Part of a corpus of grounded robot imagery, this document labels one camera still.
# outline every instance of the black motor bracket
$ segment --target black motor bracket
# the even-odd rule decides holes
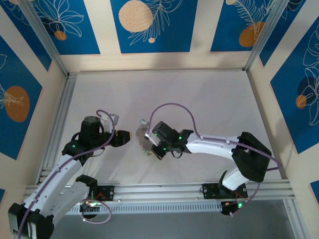
[[[90,176],[82,174],[77,177],[76,182],[82,182],[89,187],[88,199],[87,202],[90,202],[90,199],[95,199],[98,201],[113,201],[114,197],[114,186],[113,185],[98,185],[98,180]],[[80,205],[80,212],[99,212],[101,206],[91,206],[88,203],[84,202]],[[94,218],[97,214],[84,215],[85,218],[91,219]]]
[[[104,132],[100,118],[95,116],[87,116],[82,121],[81,131],[73,135],[71,141],[65,145],[64,149],[62,150],[62,155],[68,154],[75,156],[79,153],[100,147],[109,140],[111,135],[111,133]],[[130,140],[130,132],[117,130],[115,131],[108,145],[112,147],[119,147],[126,144]],[[93,156],[93,153],[94,152],[84,154],[76,158],[76,160],[79,160],[83,166],[87,159]]]
[[[242,132],[238,139],[240,143],[258,149],[270,156],[272,155],[271,151],[251,133]],[[264,181],[270,161],[268,157],[241,146],[236,146],[236,148],[232,150],[232,153],[232,158],[234,159],[240,173],[245,178],[257,183]]]
[[[194,131],[184,129],[181,132],[177,132],[163,121],[160,121],[153,128],[152,133],[160,139],[159,145],[153,145],[151,148],[151,152],[159,160],[162,160],[168,152],[171,152],[175,158],[179,158],[183,153],[191,153],[186,145],[188,137]]]

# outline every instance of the white table surface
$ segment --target white table surface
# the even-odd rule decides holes
[[[78,75],[68,112],[60,152],[86,116],[97,109],[120,116],[117,130],[132,132],[126,145],[107,147],[90,158],[70,180],[81,174],[95,177],[99,183],[187,183],[219,180],[225,170],[234,167],[229,159],[207,154],[184,154],[175,159],[167,154],[162,161],[142,153],[135,137],[140,120],[148,120],[152,111],[164,103],[179,103],[194,114],[199,133],[239,136],[248,131],[270,148],[258,107],[244,71],[174,70],[127,71]],[[164,121],[181,131],[192,129],[188,113],[174,106],[161,108],[152,125]],[[267,179],[281,179],[279,171]]]

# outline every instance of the black connector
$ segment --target black connector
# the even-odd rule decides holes
[[[9,223],[10,229],[13,230],[13,234],[18,233],[22,218],[26,213],[27,208],[24,204],[13,203],[9,208]],[[29,212],[26,222],[22,226],[22,237],[21,238],[32,238],[32,239],[49,239],[54,230],[54,224],[52,223],[51,216],[45,218],[37,209],[35,212]]]
[[[104,132],[100,118],[95,116],[85,117],[81,124],[81,131],[73,135],[71,141],[67,143],[62,150],[62,155],[68,154],[75,156],[79,153],[95,149],[105,144],[111,137],[111,134]],[[124,130],[114,132],[112,139],[108,145],[120,147],[131,140],[131,133]],[[93,156],[94,152],[87,153],[76,158],[83,166],[87,159]]]
[[[272,155],[271,151],[264,146],[251,133],[243,132],[238,137],[240,143],[254,147],[265,154]],[[270,159],[252,150],[247,150],[244,147],[236,146],[232,150],[232,157],[240,171],[240,173],[247,179],[261,183],[264,181],[265,174],[269,165]]]
[[[179,133],[161,121],[153,128],[152,133],[160,139],[159,145],[153,145],[151,149],[151,152],[159,160],[161,160],[167,152],[176,152],[179,154],[183,154],[184,152],[190,153],[186,145],[188,137],[194,133],[194,131],[184,129]]]

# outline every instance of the metal profile bar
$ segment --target metal profile bar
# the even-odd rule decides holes
[[[65,83],[63,93],[60,98],[59,106],[55,114],[55,119],[50,133],[50,138],[45,149],[41,166],[36,178],[36,184],[40,182],[41,178],[43,179],[46,177],[47,174],[45,172],[48,171],[48,169],[52,168],[55,164],[75,83],[76,76],[69,77]]]
[[[251,54],[244,67],[245,71],[250,71],[250,69],[254,65],[256,59],[265,47],[265,44],[267,43],[283,11],[285,10],[288,2],[289,0],[276,0],[274,8],[270,12],[266,23],[262,31],[260,32],[259,37],[257,38],[255,45],[253,46],[253,49],[251,50]]]
[[[35,12],[32,3],[26,0],[16,0],[19,4],[19,7],[24,14],[25,18],[30,23],[33,31],[39,38],[40,42],[42,43],[44,49],[47,51],[51,59],[55,62],[56,66],[60,70],[60,72],[64,75],[65,79],[67,79],[67,70],[60,58],[59,52],[56,49],[52,39],[50,38],[49,34],[45,30],[39,16]]]
[[[114,201],[125,203],[163,203],[163,202],[199,202],[207,201],[200,188],[203,183],[193,184],[149,184],[149,185],[115,185]],[[251,196],[257,183],[249,182],[247,193]],[[295,199],[288,180],[273,180],[261,183],[254,200]],[[28,186],[25,197],[31,195],[37,186]]]
[[[296,239],[310,239],[296,200],[283,200],[287,216]]]

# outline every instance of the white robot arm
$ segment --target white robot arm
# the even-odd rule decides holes
[[[115,125],[118,116],[110,117]],[[104,116],[85,117],[80,132],[65,145],[58,164],[46,179],[22,204],[14,203],[10,207],[8,216],[13,235],[18,234],[22,218],[27,215],[27,223],[22,225],[21,238],[48,239],[60,219],[75,204],[83,199],[95,199],[100,195],[103,189],[97,185],[97,180],[86,175],[79,176],[70,188],[61,192],[96,148],[107,145],[119,147],[131,139],[130,132],[117,130],[112,134],[111,131],[109,120]]]
[[[168,152],[174,155],[179,153],[207,153],[218,155],[236,163],[237,168],[227,172],[222,178],[222,185],[231,191],[235,191],[240,185],[249,180],[262,182],[269,164],[269,158],[230,142],[244,142],[264,153],[271,152],[252,134],[243,132],[240,137],[217,137],[203,135],[200,137],[192,130],[177,132],[164,122],[159,122],[150,131],[146,131],[145,137],[152,143],[151,153],[161,160]]]

